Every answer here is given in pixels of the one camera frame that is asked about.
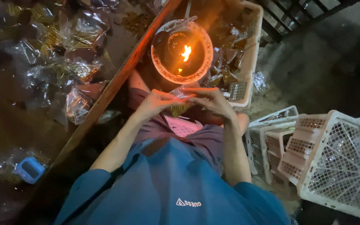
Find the wooden plank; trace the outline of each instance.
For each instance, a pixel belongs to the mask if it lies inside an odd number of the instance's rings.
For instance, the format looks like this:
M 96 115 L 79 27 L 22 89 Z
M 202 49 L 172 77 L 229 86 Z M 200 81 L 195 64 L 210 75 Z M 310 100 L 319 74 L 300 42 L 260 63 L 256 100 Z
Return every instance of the wooden plank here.
M 49 168 L 49 171 L 61 164 L 68 155 L 80 144 L 83 137 L 87 134 L 90 128 L 95 124 L 98 118 L 103 114 L 104 110 L 107 108 L 108 104 L 113 100 L 121 86 L 127 80 L 131 71 L 136 67 L 137 63 L 140 61 L 141 57 L 145 53 L 145 49 L 148 46 L 148 43 L 151 42 L 156 31 L 160 28 L 164 20 L 171 15 L 176 8 L 179 6 L 182 0 L 170 0 L 165 7 L 161 10 L 159 15 L 154 19 L 147 32 L 138 42 L 137 46 L 128 56 L 126 62 L 119 69 L 118 73 L 114 76 L 111 82 L 107 85 L 102 95 L 99 97 L 97 102 L 94 104 L 92 109 L 89 111 L 87 117 L 83 124 L 79 125 L 76 131 L 73 133 L 69 141 L 63 147 L 60 154 L 55 159 L 54 163 Z M 115 54 L 114 51 L 108 52 L 110 55 Z

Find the blue shirt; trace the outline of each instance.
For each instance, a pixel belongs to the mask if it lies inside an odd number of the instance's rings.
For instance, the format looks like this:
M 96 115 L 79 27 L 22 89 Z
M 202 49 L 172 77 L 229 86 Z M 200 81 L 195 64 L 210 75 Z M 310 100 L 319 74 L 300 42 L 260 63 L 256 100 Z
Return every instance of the blue shirt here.
M 194 147 L 171 138 L 151 156 L 135 146 L 112 187 L 105 170 L 73 184 L 54 224 L 290 224 L 270 192 L 240 182 L 230 187 Z

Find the flame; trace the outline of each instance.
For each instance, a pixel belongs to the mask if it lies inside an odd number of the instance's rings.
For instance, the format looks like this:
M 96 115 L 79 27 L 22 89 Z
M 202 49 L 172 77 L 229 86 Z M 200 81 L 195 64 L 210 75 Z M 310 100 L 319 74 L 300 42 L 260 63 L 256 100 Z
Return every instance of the flame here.
M 183 62 L 187 62 L 190 54 L 191 54 L 191 46 L 188 47 L 187 45 L 184 45 L 185 52 L 181 54 L 184 57 Z

